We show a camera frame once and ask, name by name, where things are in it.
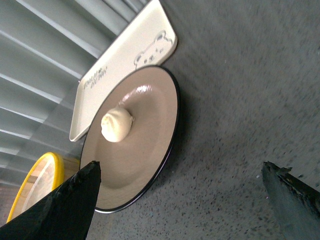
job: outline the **white tray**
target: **white tray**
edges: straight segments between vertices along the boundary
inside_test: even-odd
[[[70,141],[87,133],[99,107],[122,79],[141,67],[163,63],[177,42],[159,0],[150,1],[81,79]]]

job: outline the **round plate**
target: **round plate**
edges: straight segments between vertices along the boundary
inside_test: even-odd
[[[101,119],[117,106],[128,110],[134,122],[124,140],[109,142],[101,133]],[[177,81],[157,66],[132,73],[105,99],[89,128],[80,163],[83,168],[100,162],[96,211],[120,211],[148,190],[170,153],[179,107]]]

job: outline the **gray floor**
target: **gray floor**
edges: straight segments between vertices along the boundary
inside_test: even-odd
[[[181,129],[153,187],[94,239],[281,240],[264,161],[320,191],[320,2],[162,0]]]

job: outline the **cartoon bear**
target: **cartoon bear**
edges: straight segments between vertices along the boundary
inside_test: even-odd
[[[171,49],[173,41],[166,37],[166,31],[161,31],[144,51],[140,52],[134,59],[135,69],[143,66],[154,65],[163,58]]]

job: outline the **yellow rim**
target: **yellow rim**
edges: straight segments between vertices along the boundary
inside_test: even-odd
[[[57,187],[59,187],[63,182],[64,182],[64,177],[65,177],[65,168],[64,168],[64,161],[63,158],[57,154],[57,153],[53,153],[53,152],[47,152],[44,155],[42,155],[38,161],[35,162],[35,164],[33,165],[33,167],[31,168],[31,170],[29,171],[29,173],[27,174],[27,176],[25,177],[15,199],[14,202],[12,204],[8,219],[7,219],[7,223],[11,221],[12,216],[14,214],[17,202],[19,200],[19,197],[23,191],[23,189],[25,188],[25,185],[27,184],[27,181],[29,179],[29,177],[31,176],[31,174],[34,172],[34,170],[36,169],[36,167],[38,166],[38,164],[45,158],[47,157],[53,157],[54,159],[54,178],[53,178],[53,184],[52,184],[52,188],[51,191],[55,190]]]

